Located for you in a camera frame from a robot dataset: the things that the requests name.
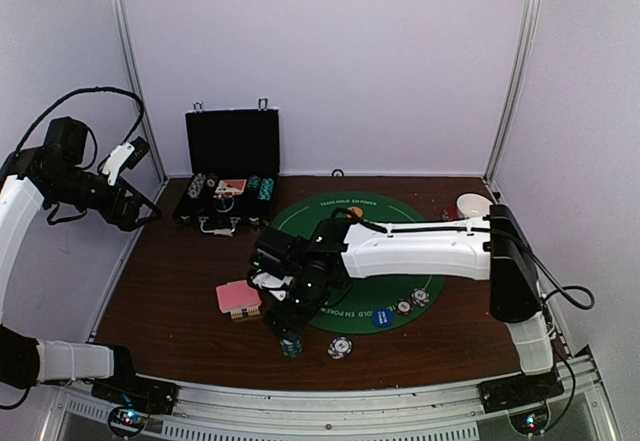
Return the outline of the green blue chip stack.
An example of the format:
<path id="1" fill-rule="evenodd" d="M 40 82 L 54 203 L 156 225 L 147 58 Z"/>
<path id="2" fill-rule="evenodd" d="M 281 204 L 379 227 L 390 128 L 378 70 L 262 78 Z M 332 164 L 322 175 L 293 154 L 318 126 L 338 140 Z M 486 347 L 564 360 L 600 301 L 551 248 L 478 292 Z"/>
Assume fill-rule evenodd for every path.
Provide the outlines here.
<path id="1" fill-rule="evenodd" d="M 288 358 L 296 358 L 303 351 L 303 344 L 300 338 L 295 340 L 281 339 L 280 345 L 283 354 Z"/>

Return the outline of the blue tan chip stack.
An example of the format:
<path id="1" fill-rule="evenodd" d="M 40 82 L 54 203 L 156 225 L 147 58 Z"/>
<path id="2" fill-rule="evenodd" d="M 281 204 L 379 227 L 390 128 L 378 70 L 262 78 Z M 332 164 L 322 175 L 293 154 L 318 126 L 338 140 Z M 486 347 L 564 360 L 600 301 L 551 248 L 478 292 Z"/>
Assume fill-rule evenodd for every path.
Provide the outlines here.
<path id="1" fill-rule="evenodd" d="M 347 337 L 336 337 L 334 338 L 327 349 L 329 356 L 334 359 L 343 359 L 347 357 L 353 349 L 353 343 Z"/>

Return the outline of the red-backed card deck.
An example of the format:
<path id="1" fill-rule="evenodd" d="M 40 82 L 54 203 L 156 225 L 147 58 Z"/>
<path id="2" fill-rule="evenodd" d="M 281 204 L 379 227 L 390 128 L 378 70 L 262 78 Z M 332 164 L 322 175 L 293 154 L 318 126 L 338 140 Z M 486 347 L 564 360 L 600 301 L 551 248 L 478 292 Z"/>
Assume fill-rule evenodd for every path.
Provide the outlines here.
<path id="1" fill-rule="evenodd" d="M 246 280 L 229 282 L 216 287 L 218 308 L 223 314 L 258 309 L 262 303 L 258 291 Z"/>

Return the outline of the blue small blind button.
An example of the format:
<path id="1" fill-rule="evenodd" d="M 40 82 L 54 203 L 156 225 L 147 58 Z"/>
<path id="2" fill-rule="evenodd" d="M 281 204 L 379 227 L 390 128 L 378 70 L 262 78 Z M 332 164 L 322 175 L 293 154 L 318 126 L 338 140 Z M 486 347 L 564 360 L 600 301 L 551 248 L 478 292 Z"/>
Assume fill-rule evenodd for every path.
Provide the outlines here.
<path id="1" fill-rule="evenodd" d="M 371 322 L 376 328 L 389 328 L 393 325 L 394 313 L 388 308 L 375 309 L 371 314 Z"/>

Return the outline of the black orange chips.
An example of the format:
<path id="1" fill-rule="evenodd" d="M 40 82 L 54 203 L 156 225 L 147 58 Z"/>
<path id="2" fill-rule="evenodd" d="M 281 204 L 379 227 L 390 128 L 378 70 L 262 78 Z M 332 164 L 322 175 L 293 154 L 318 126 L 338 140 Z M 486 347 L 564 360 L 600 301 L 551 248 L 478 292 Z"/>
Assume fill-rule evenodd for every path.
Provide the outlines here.
<path id="1" fill-rule="evenodd" d="M 396 311 L 398 314 L 407 316 L 413 311 L 413 304 L 407 299 L 400 299 L 396 303 Z"/>

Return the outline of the orange big blind button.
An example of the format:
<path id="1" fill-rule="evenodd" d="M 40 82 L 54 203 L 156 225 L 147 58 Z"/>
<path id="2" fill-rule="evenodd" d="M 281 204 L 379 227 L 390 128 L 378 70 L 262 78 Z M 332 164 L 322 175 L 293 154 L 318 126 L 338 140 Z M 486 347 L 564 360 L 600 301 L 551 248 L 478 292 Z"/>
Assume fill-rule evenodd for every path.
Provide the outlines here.
<path id="1" fill-rule="evenodd" d="M 356 217 L 361 217 L 363 215 L 363 211 L 356 207 L 349 208 L 348 213 L 350 216 Z"/>

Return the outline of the blue tan chips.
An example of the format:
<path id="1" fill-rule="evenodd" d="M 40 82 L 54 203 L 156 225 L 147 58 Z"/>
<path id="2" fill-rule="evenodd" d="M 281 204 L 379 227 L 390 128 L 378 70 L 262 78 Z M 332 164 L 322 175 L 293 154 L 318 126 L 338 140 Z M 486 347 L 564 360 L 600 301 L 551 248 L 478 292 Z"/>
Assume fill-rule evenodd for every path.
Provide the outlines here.
<path id="1" fill-rule="evenodd" d="M 430 294 L 423 288 L 415 288 L 411 292 L 411 302 L 417 307 L 426 307 L 430 303 Z"/>

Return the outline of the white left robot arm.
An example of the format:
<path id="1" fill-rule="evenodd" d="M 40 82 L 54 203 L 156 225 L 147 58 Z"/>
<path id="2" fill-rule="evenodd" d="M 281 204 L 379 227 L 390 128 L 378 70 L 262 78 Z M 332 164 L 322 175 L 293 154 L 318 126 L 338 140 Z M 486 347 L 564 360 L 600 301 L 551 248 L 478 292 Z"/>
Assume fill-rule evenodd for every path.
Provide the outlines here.
<path id="1" fill-rule="evenodd" d="M 136 149 L 118 146 L 108 158 L 106 170 L 92 174 L 58 148 L 30 148 L 9 155 L 2 167 L 1 190 L 1 287 L 8 288 L 20 258 L 20 249 L 31 223 L 47 210 L 50 225 L 62 204 L 81 215 L 97 211 L 105 222 L 124 232 L 135 231 L 161 218 L 162 213 L 120 176 Z M 106 390 L 123 405 L 137 403 L 144 394 L 129 350 L 123 346 L 47 341 L 1 329 L 1 380 L 27 390 L 40 383 L 104 379 Z"/>

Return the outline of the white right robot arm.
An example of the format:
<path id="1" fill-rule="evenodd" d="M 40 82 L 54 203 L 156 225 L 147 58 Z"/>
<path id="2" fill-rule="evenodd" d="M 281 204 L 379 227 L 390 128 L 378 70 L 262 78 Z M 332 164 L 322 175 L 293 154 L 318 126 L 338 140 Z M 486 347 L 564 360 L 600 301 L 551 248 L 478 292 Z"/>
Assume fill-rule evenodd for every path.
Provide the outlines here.
<path id="1" fill-rule="evenodd" d="M 485 216 L 449 222 L 382 223 L 337 207 L 308 238 L 267 228 L 250 258 L 252 283 L 276 301 L 266 323 L 296 341 L 351 279 L 438 275 L 490 283 L 491 316 L 507 326 L 520 370 L 512 391 L 535 401 L 551 385 L 554 355 L 529 243 L 511 211 L 493 205 Z"/>

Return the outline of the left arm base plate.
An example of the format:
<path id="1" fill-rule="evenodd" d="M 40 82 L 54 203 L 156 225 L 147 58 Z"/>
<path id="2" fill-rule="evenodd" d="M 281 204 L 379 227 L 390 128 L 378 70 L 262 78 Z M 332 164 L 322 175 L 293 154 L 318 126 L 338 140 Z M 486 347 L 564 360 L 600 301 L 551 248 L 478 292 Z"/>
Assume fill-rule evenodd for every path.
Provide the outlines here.
<path id="1" fill-rule="evenodd" d="M 174 383 L 149 378 L 135 378 L 132 383 L 93 380 L 90 384 L 93 397 L 152 415 L 171 415 L 179 391 Z"/>

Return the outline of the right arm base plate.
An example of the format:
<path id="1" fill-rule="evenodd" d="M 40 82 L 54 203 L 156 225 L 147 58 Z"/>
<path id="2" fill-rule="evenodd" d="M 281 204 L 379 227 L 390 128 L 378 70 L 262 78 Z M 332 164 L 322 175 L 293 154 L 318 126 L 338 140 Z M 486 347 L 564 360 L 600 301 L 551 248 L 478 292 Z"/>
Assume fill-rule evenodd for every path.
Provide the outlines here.
<path id="1" fill-rule="evenodd" d="M 484 412 L 494 413 L 539 403 L 564 393 L 564 385 L 553 375 L 516 375 L 478 385 Z"/>

